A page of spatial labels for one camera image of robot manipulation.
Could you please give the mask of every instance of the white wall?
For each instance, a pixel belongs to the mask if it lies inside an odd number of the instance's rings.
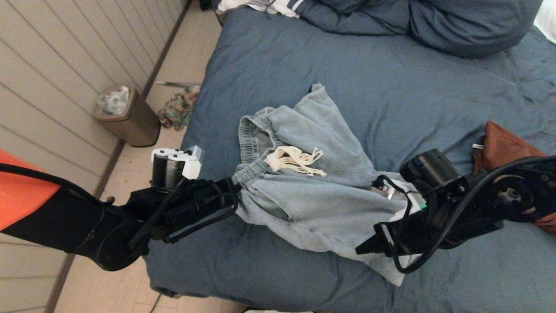
[[[145,87],[184,4],[0,0],[0,148],[94,192],[118,141],[96,97]],[[43,311],[63,259],[0,234],[0,313]]]

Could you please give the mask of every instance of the brown towel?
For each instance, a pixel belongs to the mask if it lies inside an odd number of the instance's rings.
[[[486,123],[485,135],[481,138],[481,141],[483,142],[483,149],[473,151],[475,171],[482,169],[490,171],[517,159],[546,155],[527,141],[492,121]],[[545,216],[533,224],[548,232],[556,233],[556,213]]]

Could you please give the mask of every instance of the blue bedsheet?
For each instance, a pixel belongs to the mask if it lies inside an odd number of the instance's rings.
[[[293,106],[320,82],[377,170],[396,171],[438,148],[467,173],[488,120],[554,153],[555,51],[536,28],[509,50],[463,59],[408,36],[337,35],[237,9],[182,147],[204,148],[203,178],[230,176],[240,161],[240,117]],[[173,245],[151,242],[146,262],[153,287],[282,311],[554,312],[556,238],[531,224],[505,225],[438,251],[401,287],[362,263],[299,250],[238,217]]]

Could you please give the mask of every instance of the baseboard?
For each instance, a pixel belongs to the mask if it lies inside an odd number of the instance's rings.
[[[158,57],[158,61],[156,62],[155,68],[152,70],[151,75],[147,80],[147,84],[145,85],[145,88],[143,88],[143,92],[141,93],[141,95],[145,99],[147,98],[149,91],[151,91],[152,85],[155,83],[155,79],[156,76],[158,75],[158,71],[162,67],[162,63],[164,62],[164,59],[166,58],[166,55],[170,50],[170,46],[172,45],[173,40],[176,37],[178,30],[180,29],[183,19],[185,18],[185,14],[189,10],[189,6],[191,5],[191,2],[192,2],[191,0],[186,0],[186,3],[183,7],[183,11],[181,12],[180,17],[176,21],[176,24],[174,25],[174,28],[170,33],[170,36],[168,37],[168,40],[166,41],[166,44],[164,45],[164,48],[162,49],[160,56]],[[120,139],[116,144],[116,147],[114,148],[112,155],[110,156],[110,160],[108,161],[108,164],[106,165],[104,172],[102,173],[101,180],[97,184],[97,188],[95,189],[95,192],[93,194],[96,198],[100,198],[100,196],[102,195],[102,192],[104,191],[104,188],[108,183],[108,179],[110,178],[110,175],[112,174],[112,171],[116,166],[116,162],[118,161],[118,158],[120,157],[120,154],[122,153],[124,146],[125,146],[125,141]],[[54,288],[52,290],[50,298],[48,299],[48,303],[46,305],[44,313],[54,313],[60,295],[62,294],[64,283],[66,282],[66,279],[70,272],[71,264],[73,263],[74,259],[75,259],[74,254],[69,253],[66,256],[66,259],[64,260],[64,263],[62,264],[62,268],[60,269],[60,272],[58,274],[58,277],[56,278],[56,282],[54,283]]]

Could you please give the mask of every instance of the beige floor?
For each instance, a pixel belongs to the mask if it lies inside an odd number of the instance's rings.
[[[220,29],[214,13],[201,12],[198,0],[193,1],[157,80],[201,83]],[[155,85],[147,102],[157,110],[178,91],[179,89]],[[178,133],[163,129],[154,147],[132,148],[126,145],[102,199],[113,195],[116,197],[116,204],[124,204],[131,191],[148,187],[151,150],[179,148],[184,133],[185,131]],[[148,284],[143,260],[118,272],[105,272],[89,259],[77,256],[62,290],[56,313],[149,313],[158,294]],[[239,313],[244,308],[245,305],[217,298],[162,297],[155,312]]]

